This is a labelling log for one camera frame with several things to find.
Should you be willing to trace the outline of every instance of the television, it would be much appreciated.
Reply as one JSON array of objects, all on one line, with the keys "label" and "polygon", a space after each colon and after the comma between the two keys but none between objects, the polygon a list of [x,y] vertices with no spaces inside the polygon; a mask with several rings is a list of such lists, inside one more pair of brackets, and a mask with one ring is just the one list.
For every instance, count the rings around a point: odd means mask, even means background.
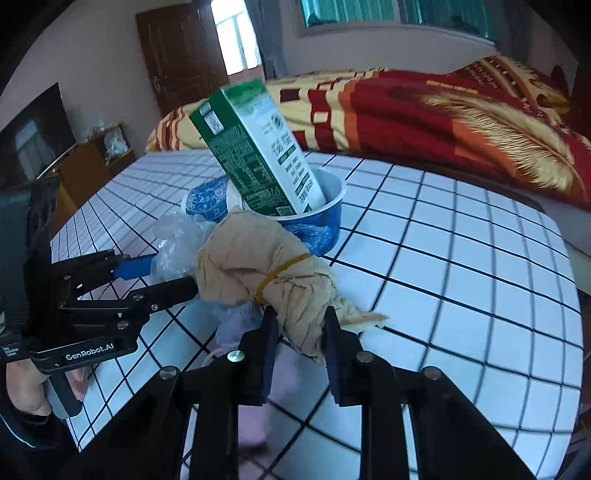
[{"label": "television", "polygon": [[0,131],[0,191],[35,180],[75,145],[56,83]]}]

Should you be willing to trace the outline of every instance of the human hand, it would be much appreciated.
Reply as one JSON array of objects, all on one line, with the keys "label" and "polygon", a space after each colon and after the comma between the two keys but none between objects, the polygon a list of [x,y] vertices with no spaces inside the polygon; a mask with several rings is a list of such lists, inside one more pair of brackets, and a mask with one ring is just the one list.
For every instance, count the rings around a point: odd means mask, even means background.
[{"label": "human hand", "polygon": [[[6,387],[8,397],[17,410],[31,415],[47,416],[51,405],[45,397],[43,382],[48,375],[42,374],[27,358],[6,365]],[[72,391],[78,400],[86,394],[88,369],[72,370],[68,375]]]}]

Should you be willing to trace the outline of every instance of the milk carton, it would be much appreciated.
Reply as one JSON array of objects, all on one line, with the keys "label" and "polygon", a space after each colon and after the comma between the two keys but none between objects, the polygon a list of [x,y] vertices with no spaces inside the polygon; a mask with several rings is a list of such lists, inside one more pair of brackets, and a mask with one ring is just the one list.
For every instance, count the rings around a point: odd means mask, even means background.
[{"label": "milk carton", "polygon": [[255,212],[296,215],[326,204],[300,146],[260,80],[222,87],[190,119]]}]

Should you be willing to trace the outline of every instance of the screw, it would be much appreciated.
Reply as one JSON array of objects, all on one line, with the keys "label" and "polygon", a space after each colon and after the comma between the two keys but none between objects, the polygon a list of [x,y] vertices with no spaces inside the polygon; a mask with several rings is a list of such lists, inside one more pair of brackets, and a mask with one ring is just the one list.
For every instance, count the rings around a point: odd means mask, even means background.
[{"label": "screw", "polygon": [[437,367],[425,367],[423,368],[423,375],[431,380],[437,380],[441,378],[441,370]]},{"label": "screw", "polygon": [[357,352],[355,358],[360,364],[368,364],[374,359],[374,355],[372,352],[361,350],[360,352]]},{"label": "screw", "polygon": [[246,358],[246,355],[244,355],[242,350],[232,350],[226,357],[232,363],[237,364],[238,362],[242,362]]},{"label": "screw", "polygon": [[158,373],[162,380],[170,380],[178,375],[176,367],[162,367]]}]

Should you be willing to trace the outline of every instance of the yellow rubber band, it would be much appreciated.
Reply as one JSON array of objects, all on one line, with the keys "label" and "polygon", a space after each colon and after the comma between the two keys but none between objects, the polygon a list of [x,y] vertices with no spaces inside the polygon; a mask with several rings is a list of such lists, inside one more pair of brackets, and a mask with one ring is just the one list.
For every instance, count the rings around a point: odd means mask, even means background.
[{"label": "yellow rubber band", "polygon": [[258,288],[256,290],[255,302],[257,302],[259,305],[262,305],[262,292],[263,292],[263,290],[265,290],[265,288],[267,287],[267,285],[269,283],[271,283],[275,279],[275,277],[277,275],[279,275],[281,272],[287,270],[292,265],[294,265],[294,264],[296,264],[298,262],[301,262],[302,260],[305,260],[309,256],[310,256],[310,254],[301,254],[301,255],[298,255],[297,257],[294,257],[291,260],[288,260],[283,265],[280,265],[275,270],[269,272],[267,274],[267,276],[263,279],[263,281],[260,283],[260,285],[258,286]]}]

